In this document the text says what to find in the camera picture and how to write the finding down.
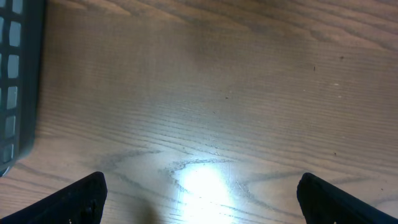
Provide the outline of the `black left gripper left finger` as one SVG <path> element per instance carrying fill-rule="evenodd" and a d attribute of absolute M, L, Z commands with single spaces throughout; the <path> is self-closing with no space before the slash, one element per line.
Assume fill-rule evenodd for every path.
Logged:
<path fill-rule="evenodd" d="M 102 172 L 94 172 L 1 219 L 2 224 L 99 224 L 107 197 Z"/>

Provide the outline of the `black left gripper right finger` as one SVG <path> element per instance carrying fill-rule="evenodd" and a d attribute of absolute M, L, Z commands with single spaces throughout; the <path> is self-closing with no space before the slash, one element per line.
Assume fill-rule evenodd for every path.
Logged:
<path fill-rule="evenodd" d="M 298 183 L 297 200 L 307 223 L 397 223 L 396 218 L 309 172 Z"/>

